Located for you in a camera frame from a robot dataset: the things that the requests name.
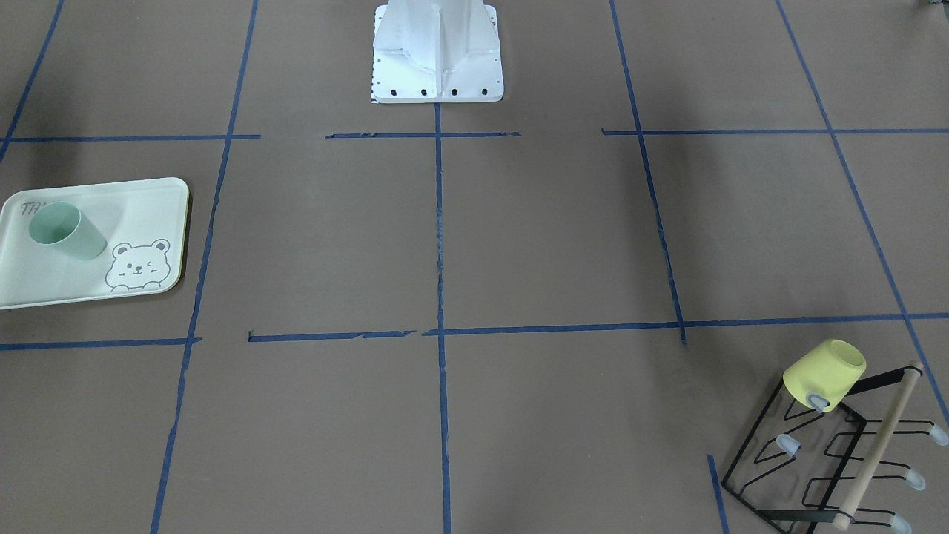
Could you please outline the yellow cup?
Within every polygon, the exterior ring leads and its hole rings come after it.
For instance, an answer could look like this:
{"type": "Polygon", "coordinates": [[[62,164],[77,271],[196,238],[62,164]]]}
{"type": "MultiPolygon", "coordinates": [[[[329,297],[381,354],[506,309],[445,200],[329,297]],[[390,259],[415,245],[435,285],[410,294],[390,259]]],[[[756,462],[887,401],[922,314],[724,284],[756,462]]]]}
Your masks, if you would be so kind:
{"type": "Polygon", "coordinates": [[[808,409],[826,413],[867,371],[864,355],[841,339],[826,339],[783,372],[784,388],[808,409]]]}

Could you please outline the white bear tray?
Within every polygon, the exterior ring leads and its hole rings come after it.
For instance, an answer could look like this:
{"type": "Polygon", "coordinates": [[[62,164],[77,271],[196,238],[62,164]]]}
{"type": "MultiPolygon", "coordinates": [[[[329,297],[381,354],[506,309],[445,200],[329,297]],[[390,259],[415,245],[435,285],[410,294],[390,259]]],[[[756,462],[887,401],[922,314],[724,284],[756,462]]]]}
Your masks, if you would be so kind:
{"type": "Polygon", "coordinates": [[[168,291],[182,270],[190,191],[179,178],[50,187],[2,207],[3,309],[168,291]],[[104,237],[92,258],[71,257],[28,232],[44,207],[68,202],[104,237]]]}

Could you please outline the white pedestal column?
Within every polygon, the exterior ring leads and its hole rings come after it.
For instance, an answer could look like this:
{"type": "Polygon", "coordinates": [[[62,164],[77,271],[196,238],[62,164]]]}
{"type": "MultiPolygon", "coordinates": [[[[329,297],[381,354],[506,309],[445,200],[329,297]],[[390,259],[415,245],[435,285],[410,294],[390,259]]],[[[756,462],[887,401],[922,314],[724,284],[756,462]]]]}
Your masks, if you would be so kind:
{"type": "Polygon", "coordinates": [[[371,101],[499,102],[505,93],[497,11],[482,1],[376,7],[371,101]]]}

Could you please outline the pale green cup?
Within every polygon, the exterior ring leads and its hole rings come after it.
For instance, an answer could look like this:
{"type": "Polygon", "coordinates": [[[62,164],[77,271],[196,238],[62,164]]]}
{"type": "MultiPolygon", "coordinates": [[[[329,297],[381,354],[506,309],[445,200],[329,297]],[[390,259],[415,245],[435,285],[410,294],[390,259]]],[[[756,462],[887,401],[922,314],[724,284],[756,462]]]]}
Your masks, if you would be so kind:
{"type": "Polygon", "coordinates": [[[71,202],[52,202],[40,208],[31,217],[27,232],[34,243],[78,260],[98,257],[108,243],[97,226],[71,202]]]}

